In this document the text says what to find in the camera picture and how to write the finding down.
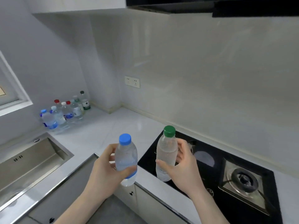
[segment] dark green bottle cap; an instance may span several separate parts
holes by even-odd
[[[176,129],[173,126],[166,126],[164,127],[163,134],[165,137],[172,138],[176,135]]]

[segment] range hood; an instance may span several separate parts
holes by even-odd
[[[128,8],[167,14],[212,12],[213,17],[299,16],[299,0],[126,0]]]

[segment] sink basin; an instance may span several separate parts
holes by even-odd
[[[73,157],[48,133],[22,148],[0,164],[0,211]]]

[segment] window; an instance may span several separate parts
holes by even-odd
[[[30,101],[28,95],[0,51],[0,110],[27,101]]]

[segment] forearm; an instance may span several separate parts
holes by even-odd
[[[55,224],[84,224],[102,204],[88,197],[88,193],[83,192],[72,205],[57,219]]]
[[[202,224],[229,224],[213,197],[206,191],[200,189],[190,196]]]

